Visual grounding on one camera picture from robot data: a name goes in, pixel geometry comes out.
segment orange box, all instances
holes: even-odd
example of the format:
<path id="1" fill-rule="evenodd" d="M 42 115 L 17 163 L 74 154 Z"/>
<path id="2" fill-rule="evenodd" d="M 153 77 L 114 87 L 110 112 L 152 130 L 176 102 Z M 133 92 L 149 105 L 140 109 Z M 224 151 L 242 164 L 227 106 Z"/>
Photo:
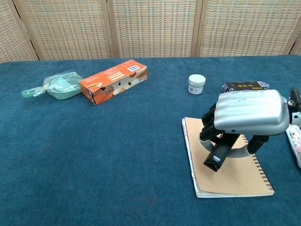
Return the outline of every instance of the orange box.
<path id="1" fill-rule="evenodd" d="M 82 93 L 95 105 L 147 80 L 147 67 L 128 60 L 79 81 Z"/>

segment dustpan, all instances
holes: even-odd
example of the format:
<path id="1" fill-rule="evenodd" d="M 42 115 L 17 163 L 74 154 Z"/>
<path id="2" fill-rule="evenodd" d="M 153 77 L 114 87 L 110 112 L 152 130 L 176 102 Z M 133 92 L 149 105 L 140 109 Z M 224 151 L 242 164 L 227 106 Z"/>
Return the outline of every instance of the dustpan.
<path id="1" fill-rule="evenodd" d="M 83 78 L 76 72 L 64 72 L 44 79 L 43 86 L 24 90 L 23 97 L 36 97 L 42 93 L 49 93 L 58 100 L 68 99 L 79 93 L 79 81 Z"/>

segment brown notebook cover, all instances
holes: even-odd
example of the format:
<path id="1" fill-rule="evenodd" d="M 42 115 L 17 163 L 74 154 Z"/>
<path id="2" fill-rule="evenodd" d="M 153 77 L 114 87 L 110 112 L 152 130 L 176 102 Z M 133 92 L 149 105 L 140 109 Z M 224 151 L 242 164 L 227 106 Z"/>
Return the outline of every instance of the brown notebook cover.
<path id="1" fill-rule="evenodd" d="M 248 197 L 273 195 L 274 190 L 255 155 L 245 158 L 226 158 L 214 172 L 203 163 L 209 155 L 199 141 L 203 128 L 201 119 L 185 118 L 182 121 L 191 174 L 199 198 Z M 247 139 L 241 135 L 233 148 L 242 147 Z"/>

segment notebook spiral binding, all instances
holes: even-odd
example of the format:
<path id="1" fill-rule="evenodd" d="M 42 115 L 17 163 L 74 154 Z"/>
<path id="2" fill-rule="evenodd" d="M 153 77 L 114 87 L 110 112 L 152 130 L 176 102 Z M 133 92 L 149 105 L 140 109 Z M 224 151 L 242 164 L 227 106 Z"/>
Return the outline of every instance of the notebook spiral binding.
<path id="1" fill-rule="evenodd" d="M 248 139 L 245 137 L 245 135 L 242 135 L 242 138 L 243 138 L 245 144 L 247 145 L 248 144 Z M 253 154 L 252 157 L 253 157 L 253 161 L 256 164 L 256 167 L 258 168 L 258 171 L 260 172 L 260 175 L 261 175 L 262 179 L 264 179 L 263 181 L 265 182 L 266 186 L 269 188 L 270 191 L 274 190 L 272 185 L 269 182 L 269 179 L 267 178 L 266 174 L 264 173 L 264 171 L 263 171 L 256 155 Z"/>

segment white container lid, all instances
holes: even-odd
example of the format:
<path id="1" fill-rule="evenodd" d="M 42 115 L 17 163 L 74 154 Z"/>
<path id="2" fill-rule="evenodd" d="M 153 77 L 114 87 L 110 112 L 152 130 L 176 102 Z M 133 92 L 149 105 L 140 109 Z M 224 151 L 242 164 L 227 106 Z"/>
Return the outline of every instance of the white container lid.
<path id="1" fill-rule="evenodd" d="M 189 82 L 196 85 L 204 85 L 206 78 L 201 74 L 192 74 L 191 76 L 189 76 Z"/>

